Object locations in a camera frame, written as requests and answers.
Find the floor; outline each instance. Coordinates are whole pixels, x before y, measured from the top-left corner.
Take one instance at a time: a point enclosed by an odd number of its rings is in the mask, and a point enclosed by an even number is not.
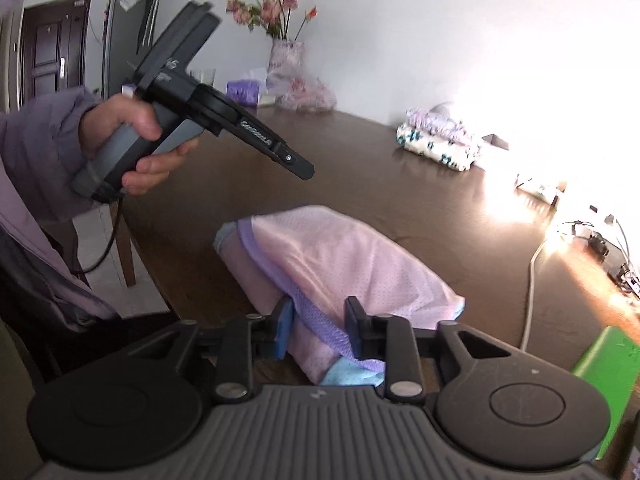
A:
[[[102,206],[74,219],[78,232],[78,258],[83,268],[93,265],[104,252],[111,236],[111,215]],[[167,310],[140,256],[133,249],[136,285],[127,288],[115,244],[104,263],[87,279],[94,292],[111,304],[122,317],[139,316]]]

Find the person's arm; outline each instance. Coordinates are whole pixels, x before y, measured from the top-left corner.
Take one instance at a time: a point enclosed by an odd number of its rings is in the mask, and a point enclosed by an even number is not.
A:
[[[95,105],[95,98],[80,87],[38,97],[17,112],[0,114],[0,158],[36,220],[63,221],[97,205],[69,187],[86,164],[78,126]]]

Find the purple trim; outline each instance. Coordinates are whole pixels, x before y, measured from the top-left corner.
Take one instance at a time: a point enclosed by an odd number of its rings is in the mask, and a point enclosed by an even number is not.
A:
[[[258,245],[258,241],[255,239],[251,218],[243,218],[238,221],[238,235],[251,259],[280,290],[293,299],[296,313],[306,327],[318,336],[320,341],[329,345],[342,357],[359,364],[367,370],[376,373],[385,370],[385,364],[382,361],[377,359],[359,361],[353,356],[347,333],[336,326],[334,321],[300,290],[298,284],[284,270],[272,263],[264,255],[260,245]]]

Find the plastic bag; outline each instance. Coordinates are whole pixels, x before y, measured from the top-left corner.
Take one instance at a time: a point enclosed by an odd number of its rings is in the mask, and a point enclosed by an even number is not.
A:
[[[324,112],[335,108],[338,102],[317,77],[289,63],[270,72],[267,88],[270,95],[276,96],[276,104],[287,110]]]

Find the dark brown door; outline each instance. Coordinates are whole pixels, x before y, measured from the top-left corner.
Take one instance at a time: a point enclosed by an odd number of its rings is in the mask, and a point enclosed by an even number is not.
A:
[[[58,0],[24,10],[22,103],[84,84],[90,1]]]

